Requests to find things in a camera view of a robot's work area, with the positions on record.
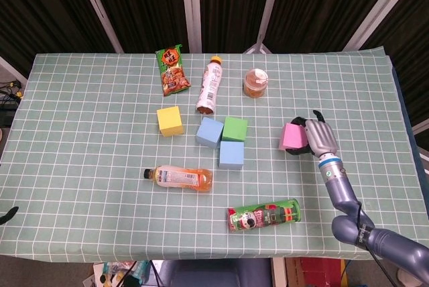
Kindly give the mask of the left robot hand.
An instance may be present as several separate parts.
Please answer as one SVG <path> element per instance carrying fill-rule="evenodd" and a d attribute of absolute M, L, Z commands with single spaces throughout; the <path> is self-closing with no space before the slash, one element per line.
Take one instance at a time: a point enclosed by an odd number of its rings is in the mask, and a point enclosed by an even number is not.
<path fill-rule="evenodd" d="M 10 221 L 18 212 L 18 210 L 19 210 L 19 207 L 12 207 L 6 212 L 5 215 L 0 216 L 0 225 L 4 225 L 8 221 Z"/>

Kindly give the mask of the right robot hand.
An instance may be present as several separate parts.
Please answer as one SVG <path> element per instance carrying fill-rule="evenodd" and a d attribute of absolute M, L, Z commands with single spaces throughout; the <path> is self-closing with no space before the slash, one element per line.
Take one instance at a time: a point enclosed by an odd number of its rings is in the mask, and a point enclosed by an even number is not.
<path fill-rule="evenodd" d="M 326 123 L 320 111 L 313 110 L 312 112 L 316 119 L 295 117 L 292 120 L 292 125 L 304 128 L 308 143 L 300 148 L 286 148 L 287 153 L 294 156 L 311 153 L 317 158 L 324 154 L 336 155 L 339 147 L 332 128 Z"/>

